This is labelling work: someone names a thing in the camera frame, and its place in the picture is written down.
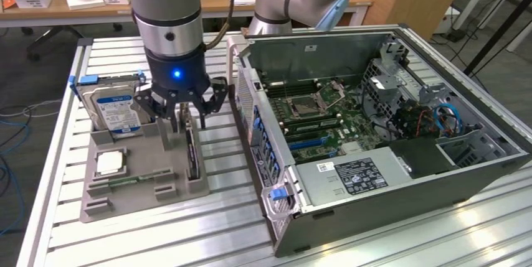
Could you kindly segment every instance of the green circuit board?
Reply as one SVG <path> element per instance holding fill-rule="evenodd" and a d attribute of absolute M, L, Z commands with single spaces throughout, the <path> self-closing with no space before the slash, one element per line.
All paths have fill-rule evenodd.
<path fill-rule="evenodd" d="M 366 151 L 382 142 L 353 95 L 327 85 L 313 94 L 270 99 L 288 146 L 317 142 L 291 151 L 298 164 Z"/>

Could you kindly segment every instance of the black pole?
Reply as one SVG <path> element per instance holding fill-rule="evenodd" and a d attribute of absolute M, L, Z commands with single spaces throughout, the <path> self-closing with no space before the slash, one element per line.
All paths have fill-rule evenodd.
<path fill-rule="evenodd" d="M 464 74 L 469 75 L 476 66 L 478 66 L 480 62 L 482 61 L 484 57 L 486 56 L 488 52 L 492 50 L 493 46 L 497 44 L 500 38 L 502 37 L 504 33 L 508 31 L 509 27 L 517 20 L 518 16 L 521 13 L 526 10 L 528 6 L 530 5 L 532 0 L 522 0 L 521 3 L 517 5 L 516 9 L 513 10 L 512 14 L 509 14 L 508 19 L 502 23 L 502 25 L 498 27 L 498 30 L 493 34 L 492 38 L 489 39 L 488 43 L 484 45 L 482 50 L 478 52 L 476 55 L 474 59 L 466 66 L 464 70 Z"/>

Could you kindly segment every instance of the wooden desk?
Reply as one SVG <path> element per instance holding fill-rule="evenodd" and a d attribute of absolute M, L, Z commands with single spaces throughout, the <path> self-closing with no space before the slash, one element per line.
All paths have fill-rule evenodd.
<path fill-rule="evenodd" d="M 230 0 L 200 0 L 203 18 L 222 18 L 227 15 Z M 353 13 L 350 25 L 361 25 L 370 0 L 350 0 L 346 12 Z M 254 6 L 235 6 L 235 17 L 251 17 Z M 0 12 L 0 27 L 61 26 L 76 24 L 97 24 L 131 22 L 131 7 L 104 6 L 71 11 L 67 0 L 52 0 L 47 9 L 18 9 L 12 6 Z"/>

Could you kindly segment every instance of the aluminum extrusion table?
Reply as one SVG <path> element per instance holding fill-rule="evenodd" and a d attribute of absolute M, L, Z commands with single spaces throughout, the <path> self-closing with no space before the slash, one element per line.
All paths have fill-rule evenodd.
<path fill-rule="evenodd" d="M 207 34 L 206 42 L 212 37 Z M 207 52 L 206 61 L 211 76 L 223 75 L 226 40 Z M 148 71 L 139 37 L 95 39 L 77 47 L 71 74 L 119 75 L 137 69 Z M 274 258 L 228 103 L 206 123 L 200 145 L 212 193 L 83 224 L 91 120 L 67 88 L 17 266 L 532 264 L 529 167 L 453 207 Z"/>

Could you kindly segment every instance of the black cable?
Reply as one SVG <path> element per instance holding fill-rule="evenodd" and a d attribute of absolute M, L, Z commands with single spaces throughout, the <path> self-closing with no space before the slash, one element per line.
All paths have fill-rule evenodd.
<path fill-rule="evenodd" d="M 5 194 L 5 191 L 8 191 L 8 188 L 9 188 L 9 185 L 10 185 L 10 174 L 9 174 L 8 162 L 5 161 L 5 158 L 1 155 L 0 155 L 0 160 L 1 160 L 2 165 L 5 166 L 5 169 L 6 169 L 6 171 L 4 171 L 4 173 L 6 173 L 6 175 L 8 175 L 8 182 L 5 183 L 5 186 L 4 186 L 4 188 L 0 191 L 0 197 L 2 197 L 2 195 Z"/>
<path fill-rule="evenodd" d="M 1 177 L 0 177 L 0 181 L 2 181 L 2 179 L 5 178 L 5 175 L 8 174 L 4 170 L 1 170 L 1 172 L 2 172 L 2 174 L 1 174 Z"/>
<path fill-rule="evenodd" d="M 450 113 L 444 113 L 442 115 L 438 115 L 438 119 L 440 118 L 444 118 L 444 117 L 450 117 L 450 118 L 454 118 L 454 132 L 456 132 L 456 129 L 457 129 L 457 127 L 458 127 L 458 119 L 456 118 L 456 116 L 453 115 L 453 114 L 450 114 Z"/>
<path fill-rule="evenodd" d="M 20 233 L 25 233 L 25 229 L 24 229 L 24 228 L 16 228 L 16 229 L 13 229 L 13 230 L 6 230 L 6 231 L 4 232 L 4 235 L 8 235 L 8 234 L 20 234 Z"/>
<path fill-rule="evenodd" d="M 382 128 L 382 129 L 387 130 L 389 132 L 391 132 L 391 133 L 394 133 L 394 134 L 397 134 L 397 135 L 402 135 L 397 130 L 390 129 L 390 128 L 387 128 L 387 127 L 385 127 L 385 126 L 377 124 L 375 122 L 371 122 L 371 125 L 373 125 L 373 127 L 377 126 L 378 128 Z"/>
<path fill-rule="evenodd" d="M 462 60 L 462 58 L 460 57 L 458 53 L 456 52 L 454 48 L 452 48 L 452 46 L 449 45 L 449 41 L 446 41 L 446 42 L 442 43 L 442 42 L 436 41 L 434 38 L 431 38 L 430 40 L 434 41 L 434 43 L 429 42 L 430 44 L 446 46 L 446 47 L 453 51 L 454 57 L 458 58 L 458 60 L 460 60 L 460 62 L 462 63 L 464 67 L 466 67 L 466 63 L 464 62 L 464 60 Z M 474 76 L 474 75 L 473 75 L 472 77 L 476 78 L 476 81 L 478 82 L 478 85 L 484 88 L 484 91 L 489 94 L 489 90 L 488 90 L 488 88 L 485 87 L 485 85 L 484 85 L 482 81 L 480 80 L 480 78 L 478 78 L 477 76 Z"/>
<path fill-rule="evenodd" d="M 219 42 L 222 42 L 223 36 L 226 35 L 227 30 L 230 29 L 231 26 L 232 12 L 234 12 L 234 0 L 230 0 L 230 11 L 227 13 L 226 23 L 223 24 L 222 29 L 219 30 L 219 33 L 216 37 L 212 39 L 211 43 L 206 45 L 206 50 L 215 48 Z"/>
<path fill-rule="evenodd" d="M 2 34 L 0 35 L 0 38 L 1 38 L 1 37 L 5 37 L 5 35 L 8 34 L 8 32 L 9 32 L 9 28 L 5 29 L 5 32 L 2 32 Z"/>
<path fill-rule="evenodd" d="M 17 132 L 0 144 L 0 148 L 22 132 L 24 128 L 28 127 L 29 121 L 32 120 L 32 109 L 25 105 L 13 105 L 0 108 L 0 111 L 6 110 L 9 108 L 20 108 L 22 107 L 22 112 L 28 114 L 28 119 L 25 120 L 24 126 L 17 130 Z"/>
<path fill-rule="evenodd" d="M 480 17 L 480 15 L 482 15 L 485 9 L 488 8 L 488 6 L 490 6 L 493 4 L 496 0 L 490 0 L 480 9 L 480 12 L 477 13 L 477 15 L 474 15 L 474 17 L 469 20 L 469 22 L 465 25 L 465 35 L 469 39 L 472 40 L 477 40 L 478 36 L 474 34 L 474 30 L 469 29 L 469 26 L 472 25 L 472 23 L 477 20 L 477 18 Z"/>
<path fill-rule="evenodd" d="M 472 74 L 472 77 L 476 77 L 476 75 L 480 73 L 480 71 L 482 71 L 482 69 L 485 68 L 485 66 L 492 62 L 492 60 L 496 58 L 496 56 L 502 52 L 502 50 L 508 47 L 508 45 L 513 42 L 513 40 L 517 38 L 517 36 L 520 35 L 520 33 L 524 31 L 524 29 L 526 28 L 526 26 L 532 23 L 532 19 L 528 21 L 528 23 L 524 25 L 524 27 L 521 28 L 521 30 L 517 32 L 517 34 L 513 36 L 513 38 L 508 41 L 508 43 L 502 46 L 501 49 L 498 49 L 498 51 L 496 52 L 496 54 L 493 54 L 493 56 L 489 58 L 489 60 L 484 63 L 484 65 L 478 68 L 478 70 Z"/>
<path fill-rule="evenodd" d="M 496 4 L 496 6 L 493 7 L 493 9 L 492 9 L 492 11 L 488 13 L 488 15 L 485 16 L 486 18 L 489 17 L 489 15 L 494 12 L 494 10 L 497 9 L 497 7 L 498 7 L 498 5 L 501 4 L 504 2 L 504 0 L 500 0 L 498 2 L 497 2 L 497 4 Z M 484 8 L 482 8 L 482 10 L 481 10 L 481 12 L 484 11 L 484 9 L 485 9 L 485 7 L 490 4 L 492 2 L 489 2 L 485 6 L 484 6 Z M 473 37 L 473 35 L 476 34 L 476 32 L 478 31 L 478 29 L 480 29 L 480 25 L 484 23 L 484 21 L 485 21 L 485 19 L 482 19 L 482 21 L 478 23 L 478 25 L 476 26 L 476 28 L 474 28 L 474 31 L 473 31 L 473 33 L 472 33 L 472 35 L 470 36 L 468 36 L 468 39 L 466 39 L 466 41 L 465 41 L 465 43 L 464 43 L 464 45 L 462 45 L 462 47 L 460 48 L 460 50 L 458 50 L 458 52 L 457 52 L 457 55 L 462 52 L 462 50 L 464 50 L 464 48 L 465 48 L 465 46 L 466 46 L 466 44 L 469 43 L 469 41 L 472 40 L 472 37 Z"/>
<path fill-rule="evenodd" d="M 359 100 L 359 109 L 362 110 L 363 116 L 366 118 L 369 118 L 366 110 L 363 109 L 363 99 L 366 99 L 366 85 L 365 84 L 362 84 L 362 94 L 361 94 L 361 100 Z"/>

